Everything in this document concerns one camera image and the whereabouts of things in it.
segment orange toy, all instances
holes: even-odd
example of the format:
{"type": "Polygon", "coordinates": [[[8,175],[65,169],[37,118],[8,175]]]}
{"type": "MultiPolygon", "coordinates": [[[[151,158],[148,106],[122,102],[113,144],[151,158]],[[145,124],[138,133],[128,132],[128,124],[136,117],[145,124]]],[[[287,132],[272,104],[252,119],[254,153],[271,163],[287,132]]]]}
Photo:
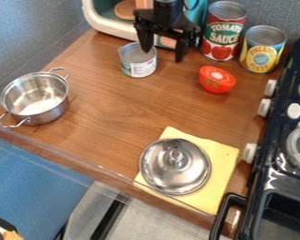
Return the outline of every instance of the orange toy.
{"type": "Polygon", "coordinates": [[[227,93],[236,83],[236,79],[228,71],[212,66],[200,67],[199,80],[205,90],[214,94],[227,93]]]}

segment red can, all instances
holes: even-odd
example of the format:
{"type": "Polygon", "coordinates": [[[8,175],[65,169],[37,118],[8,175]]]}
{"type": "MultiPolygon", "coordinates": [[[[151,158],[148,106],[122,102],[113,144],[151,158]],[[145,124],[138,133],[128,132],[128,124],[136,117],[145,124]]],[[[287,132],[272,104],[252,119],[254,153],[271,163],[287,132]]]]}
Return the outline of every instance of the red can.
{"type": "Polygon", "coordinates": [[[202,53],[216,61],[232,59],[246,18],[246,10],[237,3],[221,1],[211,4],[204,28],[202,53]]]}

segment stove knob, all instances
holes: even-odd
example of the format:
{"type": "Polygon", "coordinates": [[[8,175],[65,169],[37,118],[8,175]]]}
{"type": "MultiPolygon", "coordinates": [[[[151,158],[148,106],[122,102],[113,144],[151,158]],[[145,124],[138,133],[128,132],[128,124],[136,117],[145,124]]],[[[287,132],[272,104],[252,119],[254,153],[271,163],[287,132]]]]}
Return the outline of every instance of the stove knob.
{"type": "Polygon", "coordinates": [[[271,99],[264,98],[261,101],[261,104],[259,105],[258,115],[262,117],[266,117],[270,109],[270,104],[271,104],[271,99]]]}
{"type": "Polygon", "coordinates": [[[268,80],[266,88],[264,89],[264,94],[271,98],[275,93],[276,85],[277,85],[276,80],[273,79],[268,80]]]}
{"type": "Polygon", "coordinates": [[[300,117],[300,105],[298,103],[292,103],[287,109],[287,115],[291,119],[297,119],[300,117]]]}
{"type": "Polygon", "coordinates": [[[257,146],[258,145],[256,143],[247,143],[243,154],[243,160],[246,163],[248,164],[252,163],[252,160],[255,157],[257,151],[257,146]]]}

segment small tin can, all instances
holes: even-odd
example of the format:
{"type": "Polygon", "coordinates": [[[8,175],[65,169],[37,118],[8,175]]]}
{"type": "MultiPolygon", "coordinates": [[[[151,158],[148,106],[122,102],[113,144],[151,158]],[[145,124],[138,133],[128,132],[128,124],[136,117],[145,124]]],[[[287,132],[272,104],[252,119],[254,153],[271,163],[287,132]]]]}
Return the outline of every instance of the small tin can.
{"type": "Polygon", "coordinates": [[[202,41],[203,55],[216,61],[232,59],[246,18],[246,10],[237,3],[221,1],[211,4],[202,41]]]}
{"type": "Polygon", "coordinates": [[[255,73],[267,73],[275,69],[284,50],[287,37],[274,26],[259,25],[246,32],[240,64],[255,73]]]}
{"type": "Polygon", "coordinates": [[[139,42],[132,42],[118,49],[121,69],[133,78],[144,78],[157,69],[157,50],[155,47],[144,52],[139,42]]]}

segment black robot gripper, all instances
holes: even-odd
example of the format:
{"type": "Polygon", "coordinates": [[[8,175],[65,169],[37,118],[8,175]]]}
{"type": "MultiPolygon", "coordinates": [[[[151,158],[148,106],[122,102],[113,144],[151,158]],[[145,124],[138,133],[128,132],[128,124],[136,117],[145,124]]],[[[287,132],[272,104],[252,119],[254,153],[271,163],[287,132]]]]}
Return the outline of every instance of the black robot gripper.
{"type": "Polygon", "coordinates": [[[198,46],[202,35],[201,27],[187,19],[183,7],[181,0],[169,3],[155,0],[154,9],[134,10],[134,26],[144,52],[151,50],[155,34],[176,40],[176,63],[183,61],[190,47],[198,46]]]}

